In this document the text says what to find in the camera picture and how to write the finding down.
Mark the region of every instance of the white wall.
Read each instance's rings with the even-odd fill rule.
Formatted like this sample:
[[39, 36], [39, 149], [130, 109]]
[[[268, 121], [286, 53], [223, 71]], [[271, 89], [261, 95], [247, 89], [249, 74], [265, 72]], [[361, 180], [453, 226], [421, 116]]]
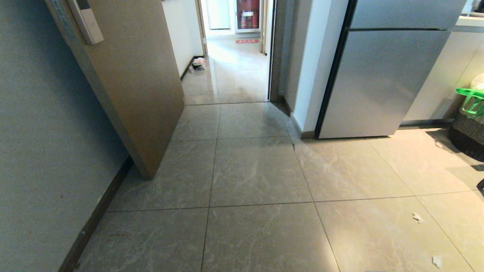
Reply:
[[314, 131], [348, 0], [296, 1], [284, 97], [303, 132]]
[[197, 0], [165, 0], [162, 3], [178, 72], [182, 75], [193, 56], [203, 55]]

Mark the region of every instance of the marble tile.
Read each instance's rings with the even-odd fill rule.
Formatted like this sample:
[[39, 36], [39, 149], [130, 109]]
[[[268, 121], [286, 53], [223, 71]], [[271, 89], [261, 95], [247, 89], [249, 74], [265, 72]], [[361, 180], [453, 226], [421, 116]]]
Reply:
[[478, 191], [418, 199], [474, 269], [484, 271], [484, 198]]
[[218, 140], [211, 206], [312, 201], [288, 137]]
[[[414, 196], [320, 202], [317, 208], [341, 272], [472, 272]], [[443, 257], [442, 268], [432, 264], [433, 255]]]
[[208, 207], [214, 156], [215, 140], [170, 142], [155, 178], [133, 167], [109, 210]]
[[269, 62], [258, 44], [217, 39], [208, 40], [207, 46], [206, 69], [183, 78], [186, 105], [267, 101]]
[[416, 195], [475, 190], [483, 173], [456, 155], [445, 136], [432, 137], [433, 131], [399, 130], [370, 143]]
[[293, 141], [315, 201], [412, 195], [367, 140]]
[[217, 139], [220, 105], [186, 106], [172, 141]]
[[202, 271], [339, 270], [314, 204], [300, 203], [211, 208]]
[[200, 271], [207, 212], [109, 212], [91, 237], [77, 271]]
[[288, 119], [272, 103], [222, 105], [218, 138], [287, 136]]

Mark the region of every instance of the wall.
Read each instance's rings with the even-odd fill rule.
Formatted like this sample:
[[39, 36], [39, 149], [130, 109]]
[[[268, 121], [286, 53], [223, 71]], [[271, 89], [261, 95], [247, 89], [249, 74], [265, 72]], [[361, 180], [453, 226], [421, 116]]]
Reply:
[[0, 271], [57, 271], [128, 153], [43, 1], [0, 39]]
[[203, 55], [197, 18], [197, 0], [165, 0], [166, 24], [180, 76], [193, 56]]
[[314, 131], [347, 0], [296, 1], [284, 97], [303, 132]]

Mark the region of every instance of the refrigerator door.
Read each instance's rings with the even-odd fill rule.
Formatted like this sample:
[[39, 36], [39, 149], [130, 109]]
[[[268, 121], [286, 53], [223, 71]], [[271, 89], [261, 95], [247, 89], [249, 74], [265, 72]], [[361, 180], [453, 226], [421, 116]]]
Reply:
[[319, 138], [395, 133], [449, 34], [350, 32]]
[[450, 29], [466, 0], [359, 0], [351, 28]]

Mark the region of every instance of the plastic bag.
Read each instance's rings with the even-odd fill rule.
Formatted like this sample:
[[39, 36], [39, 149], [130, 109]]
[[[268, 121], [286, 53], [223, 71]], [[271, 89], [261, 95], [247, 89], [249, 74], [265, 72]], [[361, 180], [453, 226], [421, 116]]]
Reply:
[[196, 58], [192, 62], [192, 68], [194, 71], [201, 71], [205, 70], [205, 59], [204, 58]]
[[484, 73], [476, 76], [470, 83], [470, 88], [473, 90], [484, 91]]

